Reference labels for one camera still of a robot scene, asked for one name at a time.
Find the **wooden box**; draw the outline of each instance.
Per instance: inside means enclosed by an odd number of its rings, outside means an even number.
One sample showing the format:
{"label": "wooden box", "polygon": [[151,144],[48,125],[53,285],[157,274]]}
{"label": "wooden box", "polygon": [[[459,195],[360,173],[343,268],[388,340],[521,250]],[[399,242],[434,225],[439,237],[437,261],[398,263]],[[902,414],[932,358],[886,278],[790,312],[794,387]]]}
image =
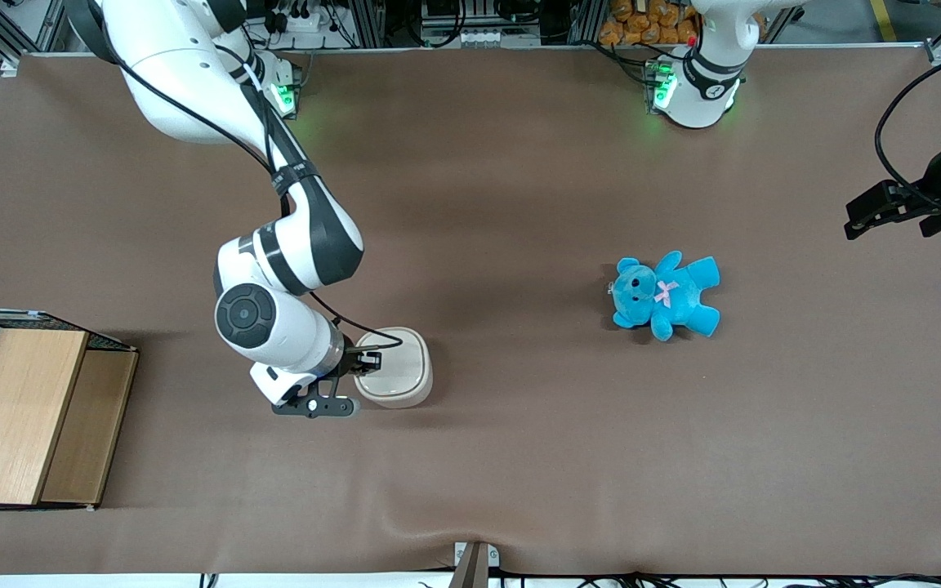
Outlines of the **wooden box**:
{"label": "wooden box", "polygon": [[51,315],[0,311],[0,507],[100,504],[137,358]]}

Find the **teddy bear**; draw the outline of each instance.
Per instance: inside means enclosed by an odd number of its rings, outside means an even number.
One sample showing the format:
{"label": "teddy bear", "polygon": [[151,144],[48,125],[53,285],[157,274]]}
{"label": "teddy bear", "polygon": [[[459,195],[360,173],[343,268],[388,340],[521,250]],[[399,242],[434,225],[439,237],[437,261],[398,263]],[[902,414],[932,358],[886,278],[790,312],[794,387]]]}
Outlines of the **teddy bear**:
{"label": "teddy bear", "polygon": [[616,304],[612,318],[619,327],[651,323],[660,341],[670,339],[674,327],[686,327],[705,337],[714,334],[721,313],[699,302],[699,295],[721,282],[717,261],[705,257],[679,269],[681,257],[680,251],[667,253],[656,271],[634,257],[623,257],[616,264],[619,278],[612,284]]}

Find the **cable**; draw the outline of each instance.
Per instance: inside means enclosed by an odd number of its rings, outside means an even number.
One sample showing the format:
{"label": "cable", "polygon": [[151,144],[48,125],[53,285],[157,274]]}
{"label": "cable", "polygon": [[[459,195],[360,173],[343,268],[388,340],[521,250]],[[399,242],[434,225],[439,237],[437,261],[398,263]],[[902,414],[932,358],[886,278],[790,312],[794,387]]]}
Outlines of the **cable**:
{"label": "cable", "polygon": [[343,38],[344,41],[347,41],[351,49],[358,49],[355,38],[352,37],[350,33],[347,33],[347,27],[344,26],[343,19],[340,18],[340,14],[337,12],[336,4],[333,3],[333,0],[322,2],[322,7],[325,7],[325,11],[329,14],[329,19],[336,24],[337,32],[340,33],[340,37]]}
{"label": "cable", "polygon": [[900,91],[899,94],[892,100],[892,104],[888,105],[885,114],[881,115],[881,120],[877,123],[877,129],[873,133],[873,145],[874,149],[877,151],[877,159],[881,160],[881,165],[884,165],[885,170],[888,171],[892,178],[899,183],[906,191],[908,191],[912,196],[916,198],[921,198],[929,205],[941,211],[941,203],[937,198],[931,198],[927,194],[923,194],[921,190],[916,189],[912,182],[908,182],[907,179],[903,178],[903,174],[899,174],[899,171],[895,167],[892,167],[892,163],[888,160],[888,156],[885,155],[885,146],[884,142],[881,140],[881,133],[885,130],[885,123],[888,122],[889,117],[892,116],[892,113],[895,111],[896,107],[899,107],[899,103],[903,101],[903,98],[911,92],[912,89],[920,85],[921,82],[924,82],[927,78],[933,77],[933,75],[938,74],[941,71],[941,64],[931,68],[930,70],[925,71],[925,73],[918,75],[917,78],[914,78],[914,81],[907,83],[907,86]]}
{"label": "cable", "polygon": [[[572,45],[587,45],[589,47],[594,47],[595,49],[600,51],[602,55],[608,57],[610,60],[617,60],[618,62],[630,64],[630,65],[641,65],[641,66],[645,65],[645,60],[632,60],[631,57],[620,56],[619,53],[616,52],[615,47],[613,47],[612,49],[608,49],[608,48],[605,48],[605,45],[602,45],[598,43],[597,41],[590,41],[590,40],[575,41],[572,43]],[[685,59],[682,56],[673,55],[673,53],[671,52],[664,51],[663,49],[660,49],[654,45],[649,45],[648,43],[635,43],[635,45],[647,47],[648,49],[656,51],[659,55],[668,56],[670,57],[670,59],[673,59],[673,60]]]}
{"label": "cable", "polygon": [[601,45],[597,41],[576,41],[573,45],[587,45],[587,47],[594,47],[601,53],[602,56],[608,57],[613,62],[616,62],[619,65],[619,68],[623,70],[623,73],[627,75],[628,78],[634,79],[635,82],[641,83],[643,86],[656,86],[655,82],[651,82],[648,79],[643,79],[638,77],[637,74],[627,69],[627,66],[634,67],[645,67],[645,60],[632,60],[631,57],[620,56],[616,52],[616,48],[605,48],[604,45]]}
{"label": "cable", "polygon": [[322,308],[324,308],[326,311],[328,311],[329,313],[332,313],[332,316],[336,317],[336,320],[343,321],[343,323],[347,323],[351,325],[351,327],[354,327],[354,328],[361,328],[362,331],[372,332],[373,335],[378,335],[378,336],[381,336],[382,338],[390,339],[391,341],[394,341],[393,343],[387,343],[386,345],[374,345],[373,347],[376,347],[377,350],[389,350],[389,349],[392,349],[392,347],[397,347],[400,344],[404,343],[402,339],[399,339],[393,335],[388,335],[385,332],[379,332],[376,330],[376,328],[365,327],[365,325],[355,323],[354,320],[351,320],[350,318],[347,318],[343,316],[342,314],[337,313],[335,310],[332,309],[332,306],[326,305],[325,301],[322,301],[322,298],[314,291],[310,292],[310,297],[314,298],[314,301],[317,301],[318,304],[321,305]]}
{"label": "cable", "polygon": [[406,4],[406,31],[414,43],[429,49],[440,49],[441,47],[452,43],[452,41],[456,41],[456,38],[460,36],[460,33],[463,31],[463,26],[466,25],[467,22],[467,11],[466,7],[463,5],[464,0],[455,0],[456,18],[453,21],[453,30],[448,34],[448,37],[445,38],[444,41],[438,43],[437,45],[430,43],[430,41],[423,40],[423,38],[419,36],[419,34],[416,33],[416,31],[413,29],[413,23],[416,21],[414,10],[419,2],[421,2],[421,0],[408,0],[408,3]]}
{"label": "cable", "polygon": [[128,64],[124,62],[123,58],[118,55],[118,51],[115,50],[115,45],[111,42],[111,36],[109,36],[107,29],[104,30],[104,41],[105,41],[105,45],[108,46],[108,51],[111,52],[112,59],[115,59],[115,63],[118,64],[118,67],[123,68],[123,71],[126,72],[126,74],[128,74],[128,77],[135,79],[138,83],[141,84],[141,86],[149,90],[150,93],[153,93],[155,96],[160,97],[162,98],[162,100],[167,101],[169,104],[173,105],[173,107],[176,107],[181,112],[186,113],[190,117],[193,117],[195,120],[198,120],[198,122],[205,124],[206,127],[210,127],[210,129],[212,129],[213,131],[217,131],[217,133],[220,133],[224,137],[227,137],[233,142],[233,144],[238,145],[239,148],[242,148],[242,150],[245,150],[245,152],[248,153],[250,157],[255,159],[256,162],[261,165],[261,167],[265,168],[265,170],[267,170],[268,172],[272,172],[271,167],[266,162],[266,160],[264,160],[264,158],[261,157],[259,153],[255,152],[255,150],[253,150],[251,146],[246,145],[245,141],[242,141],[242,139],[239,139],[238,137],[235,137],[234,135],[226,131],[223,127],[220,126],[220,124],[216,124],[215,122],[213,122],[212,120],[209,120],[205,116],[202,116],[201,114],[198,114],[197,112],[194,112],[190,108],[187,108],[186,105],[180,104],[179,101],[173,100],[172,97],[168,96],[167,94],[165,94],[164,92],[162,92],[161,90],[153,86],[152,83],[147,82],[146,79],[140,76],[140,74],[133,71],[133,68],[128,66]]}
{"label": "cable", "polygon": [[249,43],[253,47],[256,47],[257,44],[259,44],[261,48],[266,48],[266,46],[268,46],[268,40],[266,40],[266,38],[258,35],[254,36],[253,31],[249,29],[249,23],[242,23],[242,29],[246,31],[246,38],[249,38]]}
{"label": "cable", "polygon": [[310,50],[310,57],[307,57],[307,67],[303,68],[303,74],[300,77],[300,83],[297,86],[299,89],[303,89],[307,85],[307,81],[310,79],[310,67],[314,65],[314,54],[318,52],[318,49]]}

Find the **black clamp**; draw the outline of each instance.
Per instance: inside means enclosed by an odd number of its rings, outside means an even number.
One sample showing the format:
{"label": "black clamp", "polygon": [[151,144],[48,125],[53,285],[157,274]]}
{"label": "black clamp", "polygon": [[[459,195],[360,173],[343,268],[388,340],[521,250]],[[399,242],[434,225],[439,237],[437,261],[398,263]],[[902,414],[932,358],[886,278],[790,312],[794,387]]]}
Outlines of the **black clamp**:
{"label": "black clamp", "polygon": [[321,177],[318,168],[314,167],[314,164],[310,161],[300,161],[299,163],[285,165],[285,167],[281,167],[280,170],[274,172],[271,176],[271,185],[278,193],[278,198],[285,198],[288,189],[291,189],[293,185],[313,176]]}

